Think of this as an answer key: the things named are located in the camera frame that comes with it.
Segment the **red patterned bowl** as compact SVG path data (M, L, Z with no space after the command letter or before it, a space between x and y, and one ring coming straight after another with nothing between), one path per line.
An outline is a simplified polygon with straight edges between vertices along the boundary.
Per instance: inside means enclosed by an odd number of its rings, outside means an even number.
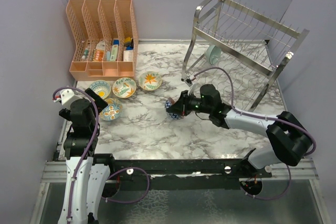
M174 107L175 101L173 98L169 97L166 99L164 107L167 115L174 119L174 120L180 120L183 118L182 115L175 113L175 107Z

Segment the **teal bowl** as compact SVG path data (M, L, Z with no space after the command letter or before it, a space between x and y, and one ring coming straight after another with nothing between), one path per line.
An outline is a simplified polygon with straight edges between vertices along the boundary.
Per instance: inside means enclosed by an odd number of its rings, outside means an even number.
M206 50L205 50L205 58L207 62L211 65L214 65L215 63L218 62L220 56L221 56L221 49L215 45L210 45Z

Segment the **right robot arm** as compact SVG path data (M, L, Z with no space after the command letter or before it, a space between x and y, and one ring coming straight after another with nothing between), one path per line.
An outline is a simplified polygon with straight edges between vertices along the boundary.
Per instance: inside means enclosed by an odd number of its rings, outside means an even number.
M212 84L201 86L200 95L198 98L190 90L182 91L177 101L166 100L166 112L177 119L192 112L205 113L217 127L244 130L269 139L268 146L253 149L241 160L241 171L246 177L254 177L260 169L273 164L297 166L314 147L307 131L287 111L276 116L238 111L221 100Z

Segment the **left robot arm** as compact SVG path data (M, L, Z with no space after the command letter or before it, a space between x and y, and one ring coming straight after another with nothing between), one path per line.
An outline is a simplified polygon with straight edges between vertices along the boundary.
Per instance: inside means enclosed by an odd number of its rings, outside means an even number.
M58 223L98 223L98 209L107 179L116 166L94 152L99 136L99 114L107 103L90 88L58 88L52 95L62 109L59 115L71 122L64 142L66 188Z

